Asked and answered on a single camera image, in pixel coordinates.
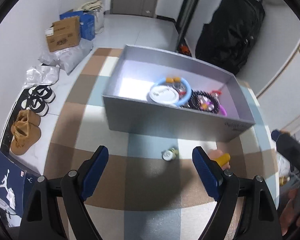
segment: sneaker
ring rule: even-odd
[[[56,98],[56,94],[52,91],[51,87],[40,85],[29,89],[29,95],[38,95],[46,103],[52,103]]]
[[[38,95],[31,95],[21,102],[22,109],[30,109],[39,116],[45,116],[49,107],[46,102]]]
[[[15,134],[17,124],[29,122],[35,126],[39,126],[40,121],[41,121],[41,117],[39,115],[35,114],[34,112],[32,112],[31,110],[29,110],[29,109],[20,110],[16,121],[11,126],[11,133],[13,135]]]
[[[39,127],[29,122],[18,122],[11,142],[11,151],[15,155],[23,155],[34,145],[41,137]]]

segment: black bag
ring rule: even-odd
[[[265,14],[257,0],[222,0],[211,22],[203,26],[196,58],[236,75],[247,62]]]

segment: gray cardboard box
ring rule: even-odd
[[[183,77],[193,90],[221,90],[228,116],[155,103],[151,86]],[[126,46],[103,92],[109,128],[135,134],[227,142],[255,124],[233,74],[207,62],[160,49]]]

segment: human hand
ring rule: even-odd
[[[215,160],[219,157],[221,157],[222,155],[224,155],[224,152],[223,151],[220,151],[220,150],[213,150],[211,151],[208,156],[211,160]],[[229,162],[227,162],[225,165],[223,165],[222,167],[222,170],[226,170],[226,169],[230,169],[230,164]]]

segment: brown suede boot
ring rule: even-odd
[[[18,113],[17,120],[11,126],[11,133],[14,135],[16,132],[16,125],[17,122],[20,122],[20,125],[29,122],[35,126],[39,126],[41,121],[41,117],[38,116],[36,113],[32,112],[31,110],[21,110]]]
[[[41,130],[32,123],[21,121],[17,122],[15,128],[10,148],[15,155],[23,155],[40,139]]]

